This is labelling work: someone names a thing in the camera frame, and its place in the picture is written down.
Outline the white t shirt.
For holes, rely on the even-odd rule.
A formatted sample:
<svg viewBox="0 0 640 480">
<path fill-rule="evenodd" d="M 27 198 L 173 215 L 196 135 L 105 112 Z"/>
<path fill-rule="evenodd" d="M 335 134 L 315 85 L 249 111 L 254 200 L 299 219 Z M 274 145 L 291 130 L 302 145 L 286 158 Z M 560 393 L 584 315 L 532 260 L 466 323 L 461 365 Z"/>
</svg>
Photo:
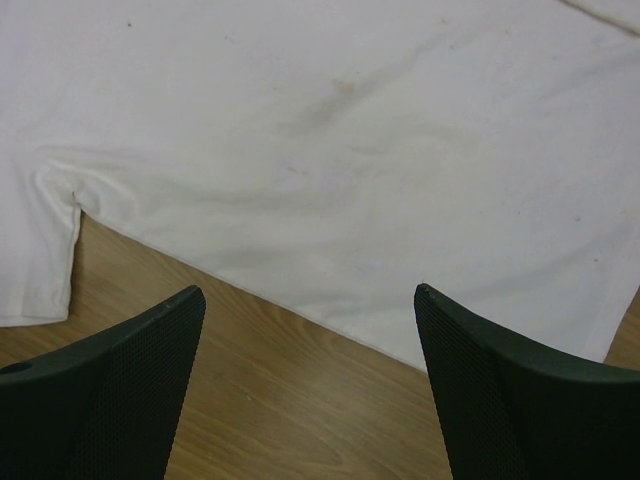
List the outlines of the white t shirt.
<svg viewBox="0 0 640 480">
<path fill-rule="evenodd" d="M 635 1 L 5 1 L 1 322 L 80 219 L 420 366 L 421 282 L 603 360 L 639 286 Z"/>
</svg>

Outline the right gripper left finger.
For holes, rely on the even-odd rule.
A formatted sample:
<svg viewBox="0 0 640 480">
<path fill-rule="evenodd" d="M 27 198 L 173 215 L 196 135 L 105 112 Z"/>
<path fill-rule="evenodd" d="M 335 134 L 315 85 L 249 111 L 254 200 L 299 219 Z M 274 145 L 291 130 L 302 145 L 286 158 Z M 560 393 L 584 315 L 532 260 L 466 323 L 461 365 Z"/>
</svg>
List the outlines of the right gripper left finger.
<svg viewBox="0 0 640 480">
<path fill-rule="evenodd" d="M 2 478 L 164 478 L 205 310 L 202 290 L 190 286 L 2 368 Z"/>
</svg>

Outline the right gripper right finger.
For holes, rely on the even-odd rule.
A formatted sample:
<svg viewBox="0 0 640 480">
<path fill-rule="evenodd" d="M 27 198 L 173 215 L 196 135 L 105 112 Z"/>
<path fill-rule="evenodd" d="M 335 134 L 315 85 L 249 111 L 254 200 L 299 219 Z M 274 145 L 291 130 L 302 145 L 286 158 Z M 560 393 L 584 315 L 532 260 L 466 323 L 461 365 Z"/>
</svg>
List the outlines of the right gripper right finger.
<svg viewBox="0 0 640 480">
<path fill-rule="evenodd" d="M 427 284 L 414 310 L 453 478 L 638 478 L 638 371 L 550 348 Z"/>
</svg>

